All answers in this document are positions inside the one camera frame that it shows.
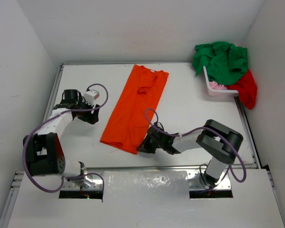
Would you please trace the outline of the orange t shirt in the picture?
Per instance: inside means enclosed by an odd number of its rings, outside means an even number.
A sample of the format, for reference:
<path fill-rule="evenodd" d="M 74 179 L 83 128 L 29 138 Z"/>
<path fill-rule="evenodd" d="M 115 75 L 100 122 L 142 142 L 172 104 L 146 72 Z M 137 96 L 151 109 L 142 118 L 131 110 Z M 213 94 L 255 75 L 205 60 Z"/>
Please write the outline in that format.
<path fill-rule="evenodd" d="M 145 110 L 155 110 L 168 81 L 169 73 L 134 65 L 118 102 L 108 120 L 100 142 L 137 154 L 149 123 Z"/>

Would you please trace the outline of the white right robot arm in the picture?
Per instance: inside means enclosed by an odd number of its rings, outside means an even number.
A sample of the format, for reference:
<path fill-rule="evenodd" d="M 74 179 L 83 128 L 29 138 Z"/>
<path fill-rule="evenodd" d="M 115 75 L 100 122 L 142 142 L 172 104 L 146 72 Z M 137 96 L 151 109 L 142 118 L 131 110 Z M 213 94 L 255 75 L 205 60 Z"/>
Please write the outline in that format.
<path fill-rule="evenodd" d="M 162 149 L 170 155 L 181 154 L 199 147 L 204 149 L 212 158 L 206 170 L 200 173 L 199 180 L 204 188 L 213 189 L 223 171 L 231 169 L 236 158 L 244 164 L 238 154 L 242 142 L 242 134 L 209 119 L 204 126 L 185 134 L 167 133 L 160 123 L 155 123 L 148 129 L 147 135 L 136 149 L 150 154 Z"/>

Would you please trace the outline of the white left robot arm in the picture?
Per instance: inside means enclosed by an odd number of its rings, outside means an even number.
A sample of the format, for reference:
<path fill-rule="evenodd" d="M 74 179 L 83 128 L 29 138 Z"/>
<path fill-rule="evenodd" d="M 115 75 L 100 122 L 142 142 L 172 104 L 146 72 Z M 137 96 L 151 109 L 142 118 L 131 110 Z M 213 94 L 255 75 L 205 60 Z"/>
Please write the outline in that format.
<path fill-rule="evenodd" d="M 60 103 L 54 106 L 50 116 L 57 118 L 43 125 L 28 141 L 26 165 L 31 176 L 81 175 L 82 163 L 66 160 L 60 137 L 75 118 L 88 124 L 98 122 L 98 110 L 83 112 L 84 109 L 97 108 L 99 105 L 94 105 L 94 101 L 98 97 L 96 90 L 84 94 L 75 89 L 63 91 Z"/>

